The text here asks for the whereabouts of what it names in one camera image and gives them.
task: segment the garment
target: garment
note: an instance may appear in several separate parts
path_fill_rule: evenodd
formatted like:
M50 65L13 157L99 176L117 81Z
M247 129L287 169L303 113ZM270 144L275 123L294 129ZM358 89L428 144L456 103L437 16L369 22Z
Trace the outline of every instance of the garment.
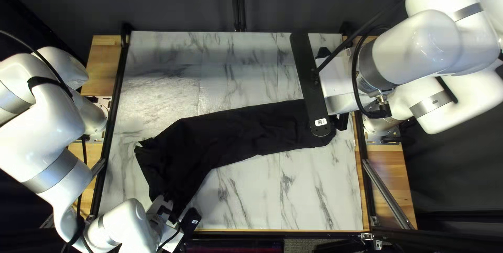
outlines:
M325 146L335 135L311 133L304 100L247 106L180 119L141 141L136 159L154 200L173 200L177 215L208 172L255 155Z

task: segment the black cable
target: black cable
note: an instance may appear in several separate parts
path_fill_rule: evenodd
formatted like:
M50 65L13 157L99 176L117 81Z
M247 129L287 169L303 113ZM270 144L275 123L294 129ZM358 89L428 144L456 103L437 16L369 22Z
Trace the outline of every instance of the black cable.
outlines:
M10 38L16 40L18 43L24 45L29 50L31 50L34 54L36 54L37 57L39 57L40 60L43 63L45 63L45 65L47 65L47 67L52 71L52 73L54 74L54 76L56 76L56 78L58 79L58 81L61 83L61 88L66 92L66 94L68 94L68 96L70 97L70 99L73 97L72 93L70 92L70 90L68 89L68 87L66 87L66 84L64 83L63 79L61 79L61 76L59 75L59 73L54 69L54 67L52 67L52 65L47 61L47 59L45 59L45 57L43 57L43 55L41 55L38 51L34 50L27 43L25 43L22 40L16 38L15 36L9 34L8 32L0 30L0 33L3 34L3 35L5 35L5 36L7 36L7 37L10 37Z
M83 155L83 159L84 159L84 164L88 164L88 154L87 154L87 150L86 150L86 147L85 147L85 141L87 141L87 138L88 138L88 135L82 135L80 137L80 140L82 141L82 155ZM80 205L82 203L82 194L79 195L79 198L77 199L77 218L81 215L80 214ZM80 236L82 238L82 243L84 244L84 247L85 249L87 249L87 251L89 253L93 253L93 251L91 250L91 248L89 247L89 244L87 242L87 240L85 240L85 237L84 235L81 235ZM60 253L63 253L65 250L66 252L70 252L70 245L68 245L68 243L66 243L63 248L61 249L61 252Z
M381 143L386 144L386 143L390 143L390 142L402 142L402 143L412 144L412 143L414 143L414 139L409 138L409 137L404 137L404 136L401 136L401 137L383 136L383 137L381 137Z
M371 30L369 30L367 33L365 33L358 43L356 44L355 51L353 52L353 60L351 62L351 84L353 85L353 93L355 94L355 101L356 105L358 106L358 109L362 111L362 114L366 115L370 119L380 119L383 116L381 116L382 111L381 110L376 110L373 112L368 112L365 110L365 108L362 105L362 102L360 100L360 93L358 92L358 83L356 82L356 66L358 64L358 55L360 54L360 50L362 49L363 42L367 39L369 34L371 32L379 31L379 30L388 30L388 27L386 26L378 26L375 27Z
M166 241L164 241L162 244L160 244L160 245L159 245L159 247L157 248L157 252L159 252L160 250L162 250L162 247L163 247L164 245L166 245L166 244L167 244L168 242L170 242L170 241L171 241L171 240L172 240L175 236L177 236L177 235L178 235L178 233L180 232L181 227L182 227L182 226L180 225L180 221L179 221L178 217L176 217L176 215L175 215L173 212L171 212L171 211L169 211L169 214L170 214L170 215L172 215L172 216L174 217L174 219L176 220L177 225L178 225L178 229L177 229L177 231L176 231L176 232L175 232L172 236L170 236L168 239L166 239Z
M379 19L384 13L387 11L392 10L400 4L403 0L394 0L392 3L390 3L388 6L386 6L384 9L379 11L374 17L372 17L369 21L367 21L365 24L363 24L358 30L356 30L350 37L348 37L345 41L342 42L323 62L318 68L314 71L316 75L319 74L319 72L329 64L329 62L336 57L339 52L343 51L344 48L349 45L359 34L361 34L365 29L370 27L377 19Z

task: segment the gray marble veining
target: gray marble veining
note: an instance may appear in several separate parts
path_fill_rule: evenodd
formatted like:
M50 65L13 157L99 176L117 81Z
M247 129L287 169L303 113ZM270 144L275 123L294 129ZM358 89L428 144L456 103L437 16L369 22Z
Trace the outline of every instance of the gray marble veining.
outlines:
M127 198L147 208L133 150L176 120L302 98L286 33L133 32L100 212ZM311 34L313 53L336 34ZM325 147L212 170L194 195L205 229L361 230L352 126Z

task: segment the table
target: table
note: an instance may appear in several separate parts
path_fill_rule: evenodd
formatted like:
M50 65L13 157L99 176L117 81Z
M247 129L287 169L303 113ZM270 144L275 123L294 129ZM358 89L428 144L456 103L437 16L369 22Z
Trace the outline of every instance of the table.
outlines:
M117 63L120 53L120 39L118 36L95 36L91 44L91 52L88 61L88 72L90 80L83 87L83 95L94 96L110 96L112 94L113 82L117 69ZM70 150L77 156L79 153L80 145L70 146ZM392 192L399 205L402 206L407 216L411 219L412 224L415 226L415 218L413 214L412 200L410 190L408 187L408 180L406 176L406 168L403 160L403 153L401 146L368 146L369 159L374 165L374 168L381 175L386 185ZM99 158L101 153L101 145L88 144L88 162L92 166ZM365 195L363 192L363 183L361 179L361 166L359 159L357 162L357 170L360 179L360 193L362 201L362 217L363 226L362 230L369 229ZM83 214L89 213L89 207L92 198L92 189L94 183L92 182L83 195L82 212ZM378 192L375 192L376 212L383 225L392 225L394 223L393 217L386 203L380 197Z

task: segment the gray metal band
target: gray metal band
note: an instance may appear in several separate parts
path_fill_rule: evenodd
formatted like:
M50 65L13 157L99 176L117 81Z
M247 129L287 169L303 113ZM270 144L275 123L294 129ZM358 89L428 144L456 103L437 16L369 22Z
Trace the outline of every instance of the gray metal band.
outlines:
M456 12L450 13L449 17L452 18L452 20L454 20L454 22L457 22L463 18L471 16L475 13L479 13L481 11L483 11L483 9L482 9L482 6L480 5L480 3L474 3L472 5L468 5L465 8L462 8Z
M410 110L415 118L419 118L451 101L447 92L441 91L411 106Z
M370 41L358 54L358 66L362 77L373 87L379 90L391 90L398 86L395 83L389 82L384 77L382 77L379 70L377 70L376 63L372 57L372 48L374 47L374 41Z
M105 231L105 226L103 225L103 216L104 215L101 215L98 219L97 219L97 226L99 229L101 229L102 231L104 231L104 233L106 233ZM108 240L106 241L108 244L110 244L111 246L119 246L120 243L116 242L115 240L111 239L111 237L107 236L108 237Z
M16 96L0 81L0 107L11 114L19 115L32 104Z
M60 182L77 164L77 160L77 157L70 151L63 149L63 152L52 164L34 178L23 182L23 185L37 194L45 192Z

